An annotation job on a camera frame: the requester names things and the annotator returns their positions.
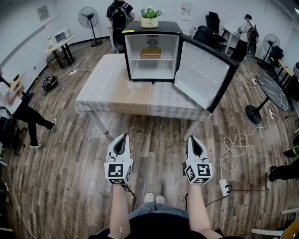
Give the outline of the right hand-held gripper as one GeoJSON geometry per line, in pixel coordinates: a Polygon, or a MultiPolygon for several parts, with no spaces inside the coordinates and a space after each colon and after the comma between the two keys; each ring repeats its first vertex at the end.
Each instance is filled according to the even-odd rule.
{"type": "Polygon", "coordinates": [[[189,136],[184,169],[189,184],[205,184],[213,178],[213,165],[207,163],[206,146],[196,137],[189,136]]]}

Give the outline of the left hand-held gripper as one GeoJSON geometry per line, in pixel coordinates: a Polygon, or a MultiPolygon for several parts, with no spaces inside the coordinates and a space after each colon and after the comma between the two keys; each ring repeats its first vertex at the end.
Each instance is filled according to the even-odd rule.
{"type": "Polygon", "coordinates": [[[128,185],[133,171],[133,160],[130,159],[130,142],[127,134],[116,137],[108,146],[105,167],[105,178],[115,185],[128,185]]]}

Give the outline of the brown box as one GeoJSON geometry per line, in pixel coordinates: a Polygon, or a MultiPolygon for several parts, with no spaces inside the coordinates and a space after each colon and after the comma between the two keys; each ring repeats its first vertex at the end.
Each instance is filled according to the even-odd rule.
{"type": "Polygon", "coordinates": [[[160,59],[162,51],[160,49],[142,49],[141,59],[160,59]]]}

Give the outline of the black mini fridge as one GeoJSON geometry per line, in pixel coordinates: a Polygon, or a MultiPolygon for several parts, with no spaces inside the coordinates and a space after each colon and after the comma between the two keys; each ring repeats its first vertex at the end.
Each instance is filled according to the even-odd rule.
{"type": "Polygon", "coordinates": [[[238,63],[217,49],[183,34],[179,25],[159,21],[157,28],[142,28],[131,22],[122,32],[131,81],[171,82],[199,106],[213,113],[228,88],[238,63]],[[131,61],[142,49],[160,49],[173,54],[174,61],[131,61]]]}

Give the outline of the person's right forearm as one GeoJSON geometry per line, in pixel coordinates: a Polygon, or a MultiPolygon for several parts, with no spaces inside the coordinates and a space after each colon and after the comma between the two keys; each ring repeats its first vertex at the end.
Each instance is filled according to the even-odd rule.
{"type": "Polygon", "coordinates": [[[188,203],[190,230],[204,235],[206,239],[213,239],[214,231],[203,201],[201,185],[189,184],[188,203]]]}

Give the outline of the person's left forearm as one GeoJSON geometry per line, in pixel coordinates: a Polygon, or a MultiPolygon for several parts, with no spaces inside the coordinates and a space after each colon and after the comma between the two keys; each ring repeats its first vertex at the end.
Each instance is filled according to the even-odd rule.
{"type": "Polygon", "coordinates": [[[125,239],[131,233],[127,195],[121,185],[113,185],[109,229],[113,239],[125,239]]]}

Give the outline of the person's blue jeans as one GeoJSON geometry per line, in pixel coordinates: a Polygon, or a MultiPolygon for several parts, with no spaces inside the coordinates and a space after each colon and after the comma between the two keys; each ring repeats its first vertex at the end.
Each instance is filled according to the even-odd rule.
{"type": "Polygon", "coordinates": [[[188,213],[184,210],[175,208],[167,203],[155,203],[155,202],[147,202],[141,204],[136,210],[132,211],[129,214],[129,219],[145,215],[148,213],[167,213],[167,214],[172,214],[172,215],[177,215],[184,217],[186,219],[189,218],[188,213]]]}

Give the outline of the person's black shirt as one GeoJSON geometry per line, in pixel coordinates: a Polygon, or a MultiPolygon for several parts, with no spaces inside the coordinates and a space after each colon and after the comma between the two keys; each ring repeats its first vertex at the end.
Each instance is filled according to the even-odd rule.
{"type": "MultiPolygon", "coordinates": [[[[148,213],[129,223],[131,233],[125,239],[206,239],[204,235],[190,230],[189,219],[177,215],[148,213]]],[[[100,232],[88,239],[113,239],[109,234],[100,232]]],[[[223,237],[215,231],[213,236],[213,239],[242,239],[236,236],[223,237]]]]}

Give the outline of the round black marble table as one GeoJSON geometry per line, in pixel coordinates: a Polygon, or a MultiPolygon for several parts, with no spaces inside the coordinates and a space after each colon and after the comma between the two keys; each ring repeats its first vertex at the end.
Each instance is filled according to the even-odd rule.
{"type": "Polygon", "coordinates": [[[265,74],[257,73],[256,80],[263,92],[266,94],[266,99],[258,107],[247,105],[245,107],[245,112],[248,119],[255,125],[258,125],[262,120],[259,112],[268,100],[270,100],[280,110],[285,112],[289,110],[289,103],[281,86],[279,86],[274,79],[265,74]]]}

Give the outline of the black rolling chair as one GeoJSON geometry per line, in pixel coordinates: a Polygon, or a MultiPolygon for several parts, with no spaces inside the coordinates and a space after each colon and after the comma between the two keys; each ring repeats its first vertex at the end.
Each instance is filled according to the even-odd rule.
{"type": "Polygon", "coordinates": [[[8,117],[0,116],[0,142],[4,148],[10,148],[12,146],[15,156],[18,155],[17,149],[21,145],[25,147],[24,143],[21,143],[20,135],[23,132],[27,132],[28,129],[23,127],[20,129],[18,123],[9,110],[0,106],[0,111],[5,110],[8,117]]]}

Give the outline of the black office chair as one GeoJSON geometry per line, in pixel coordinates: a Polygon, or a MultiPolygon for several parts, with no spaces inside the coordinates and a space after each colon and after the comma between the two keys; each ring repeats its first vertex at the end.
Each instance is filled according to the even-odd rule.
{"type": "Polygon", "coordinates": [[[208,28],[210,28],[217,34],[219,33],[220,19],[217,13],[210,11],[209,14],[206,15],[206,23],[208,28]]]}
{"type": "Polygon", "coordinates": [[[222,50],[222,43],[227,41],[225,38],[218,35],[214,30],[206,26],[199,26],[193,38],[194,40],[208,45],[211,48],[217,49],[218,51],[222,50]]]}

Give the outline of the white desk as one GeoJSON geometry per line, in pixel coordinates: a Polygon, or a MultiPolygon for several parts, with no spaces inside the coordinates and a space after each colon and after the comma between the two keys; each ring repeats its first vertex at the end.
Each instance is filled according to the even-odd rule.
{"type": "Polygon", "coordinates": [[[233,37],[236,37],[237,39],[240,38],[241,34],[237,31],[237,28],[233,25],[229,25],[229,24],[226,24],[223,26],[223,36],[228,33],[228,40],[227,40],[227,44],[226,44],[226,48],[225,48],[225,51],[224,53],[227,54],[228,52],[228,49],[231,45],[231,42],[232,42],[232,39],[233,37]]]}

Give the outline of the white toaster oven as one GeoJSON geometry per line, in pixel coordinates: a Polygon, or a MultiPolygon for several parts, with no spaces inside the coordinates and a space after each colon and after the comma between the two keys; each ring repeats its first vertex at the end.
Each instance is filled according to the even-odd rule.
{"type": "Polygon", "coordinates": [[[57,32],[54,37],[57,43],[70,38],[72,35],[70,28],[65,28],[64,30],[57,32]]]}

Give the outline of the black standing fan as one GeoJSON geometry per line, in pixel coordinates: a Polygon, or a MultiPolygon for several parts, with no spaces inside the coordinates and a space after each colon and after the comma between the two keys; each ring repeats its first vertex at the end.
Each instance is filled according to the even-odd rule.
{"type": "Polygon", "coordinates": [[[99,16],[97,11],[92,7],[84,7],[79,11],[78,14],[79,23],[85,28],[91,28],[93,32],[93,42],[91,47],[99,46],[103,43],[101,39],[97,40],[94,32],[94,27],[97,25],[99,21],[99,16]]]}
{"type": "Polygon", "coordinates": [[[270,64],[278,67],[278,60],[283,57],[283,50],[280,48],[280,41],[278,37],[274,34],[268,34],[264,38],[263,46],[266,50],[266,55],[262,62],[258,62],[258,65],[265,70],[268,64],[266,60],[268,59],[270,64]]]}

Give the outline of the white wall notice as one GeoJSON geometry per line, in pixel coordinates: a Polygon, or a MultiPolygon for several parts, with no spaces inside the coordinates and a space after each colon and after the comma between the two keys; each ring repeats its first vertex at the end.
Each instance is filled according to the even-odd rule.
{"type": "Polygon", "coordinates": [[[180,17],[183,21],[191,21],[191,0],[183,0],[181,3],[180,17]]]}

